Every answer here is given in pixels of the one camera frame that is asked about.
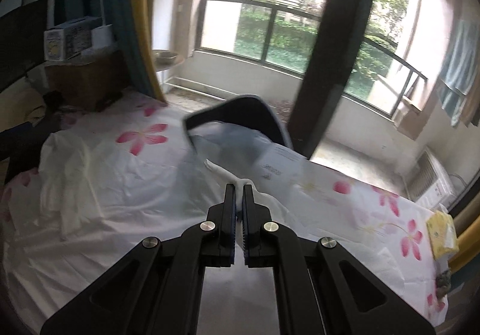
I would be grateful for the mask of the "white large garment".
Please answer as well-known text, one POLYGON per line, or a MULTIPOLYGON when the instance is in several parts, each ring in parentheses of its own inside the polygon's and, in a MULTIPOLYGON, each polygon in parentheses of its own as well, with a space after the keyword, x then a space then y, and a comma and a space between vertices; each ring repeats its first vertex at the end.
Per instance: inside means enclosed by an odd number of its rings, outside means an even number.
POLYGON ((186 114, 139 93, 68 114, 41 150, 40 212, 65 240, 109 230, 124 244, 179 236, 227 183, 258 183, 267 135, 227 121, 245 97, 186 114))

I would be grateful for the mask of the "floral pink bed sheet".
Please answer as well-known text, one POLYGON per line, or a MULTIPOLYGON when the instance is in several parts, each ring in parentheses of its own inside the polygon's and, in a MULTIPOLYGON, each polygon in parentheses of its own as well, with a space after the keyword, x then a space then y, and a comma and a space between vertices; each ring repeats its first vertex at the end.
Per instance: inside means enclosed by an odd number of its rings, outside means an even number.
POLYGON ((312 163, 229 123, 193 132, 182 111, 131 92, 51 134, 38 168, 1 192, 1 274, 33 333, 147 236, 202 222, 227 184, 250 185, 274 221, 341 243, 433 326, 446 319, 426 221, 397 194, 312 163))

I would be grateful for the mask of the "yellow tissue pack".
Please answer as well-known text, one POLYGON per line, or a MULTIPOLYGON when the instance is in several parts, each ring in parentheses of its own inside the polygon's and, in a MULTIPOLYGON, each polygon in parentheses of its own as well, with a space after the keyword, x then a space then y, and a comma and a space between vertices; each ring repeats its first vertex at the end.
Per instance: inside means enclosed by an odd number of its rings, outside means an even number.
POLYGON ((456 229, 450 214, 435 211, 426 221, 433 257, 449 259, 459 252, 456 229))

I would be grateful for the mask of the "white appliance on balcony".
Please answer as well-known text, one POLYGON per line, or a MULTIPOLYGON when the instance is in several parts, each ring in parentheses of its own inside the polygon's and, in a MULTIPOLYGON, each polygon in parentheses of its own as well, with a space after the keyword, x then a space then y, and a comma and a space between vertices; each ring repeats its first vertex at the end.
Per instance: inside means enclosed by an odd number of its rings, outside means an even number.
POLYGON ((428 147, 418 155, 404 183, 408 198, 429 210, 448 209, 456 199, 448 172, 428 147))

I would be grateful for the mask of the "cardboard box on balcony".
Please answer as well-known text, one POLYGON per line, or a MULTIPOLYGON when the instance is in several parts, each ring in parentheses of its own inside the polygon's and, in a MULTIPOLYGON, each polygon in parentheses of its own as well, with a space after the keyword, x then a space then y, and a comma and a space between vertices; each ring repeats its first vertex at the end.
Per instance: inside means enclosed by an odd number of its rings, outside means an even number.
POLYGON ((408 98, 403 98, 392 120, 399 133, 415 141, 425 127, 428 117, 424 110, 419 110, 408 98))

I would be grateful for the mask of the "brown wooden nightstand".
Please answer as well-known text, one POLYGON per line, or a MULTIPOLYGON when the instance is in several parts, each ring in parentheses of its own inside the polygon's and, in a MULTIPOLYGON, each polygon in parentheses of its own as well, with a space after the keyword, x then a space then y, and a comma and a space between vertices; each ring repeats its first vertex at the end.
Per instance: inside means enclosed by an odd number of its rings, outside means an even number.
POLYGON ((102 111, 123 95, 131 83, 121 51, 89 57, 77 56, 66 62, 47 62, 49 89, 67 105, 87 111, 102 111))

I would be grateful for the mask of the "metal basin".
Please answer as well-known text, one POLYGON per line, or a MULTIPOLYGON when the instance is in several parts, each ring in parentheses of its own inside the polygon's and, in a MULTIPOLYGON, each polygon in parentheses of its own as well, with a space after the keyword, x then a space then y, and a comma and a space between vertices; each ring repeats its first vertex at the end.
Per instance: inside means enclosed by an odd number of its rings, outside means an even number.
POLYGON ((156 66, 173 66, 179 58, 178 53, 171 50, 154 49, 152 53, 156 66))

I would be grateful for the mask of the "black balcony railing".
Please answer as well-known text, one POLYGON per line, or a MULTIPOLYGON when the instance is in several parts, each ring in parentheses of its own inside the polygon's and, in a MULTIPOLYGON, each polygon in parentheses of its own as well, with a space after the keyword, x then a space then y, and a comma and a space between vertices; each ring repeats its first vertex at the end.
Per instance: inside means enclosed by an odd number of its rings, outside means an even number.
MULTIPOLYGON (((303 77, 320 17, 291 6, 252 0, 200 0, 194 47, 303 77)), ((369 26, 344 92, 391 119, 421 96, 427 77, 369 26)))

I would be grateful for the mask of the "hanging light blue towel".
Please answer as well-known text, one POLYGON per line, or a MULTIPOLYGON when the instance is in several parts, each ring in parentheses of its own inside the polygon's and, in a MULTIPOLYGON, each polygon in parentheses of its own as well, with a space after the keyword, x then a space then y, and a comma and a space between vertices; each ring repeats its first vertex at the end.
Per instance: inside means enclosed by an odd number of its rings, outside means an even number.
POLYGON ((461 113, 473 90, 478 69, 479 24, 460 20, 456 24, 439 72, 439 102, 452 127, 457 127, 461 122, 461 113))

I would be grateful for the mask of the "white blue carton box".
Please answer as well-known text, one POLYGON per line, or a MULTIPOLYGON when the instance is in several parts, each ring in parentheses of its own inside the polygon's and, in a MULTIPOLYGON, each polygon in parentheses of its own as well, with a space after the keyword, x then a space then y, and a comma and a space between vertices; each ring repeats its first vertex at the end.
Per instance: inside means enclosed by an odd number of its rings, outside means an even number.
POLYGON ((91 31, 103 24, 99 17, 75 18, 44 31, 46 61, 65 61, 92 46, 91 31))

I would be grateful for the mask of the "dark window frame pillar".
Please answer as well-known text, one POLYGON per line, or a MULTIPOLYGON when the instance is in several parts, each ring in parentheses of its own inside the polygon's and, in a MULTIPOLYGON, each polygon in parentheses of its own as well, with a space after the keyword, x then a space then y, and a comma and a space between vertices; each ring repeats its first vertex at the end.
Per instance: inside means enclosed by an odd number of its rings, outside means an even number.
POLYGON ((326 0, 312 56, 287 130, 295 152, 311 158, 352 74, 373 0, 326 0))

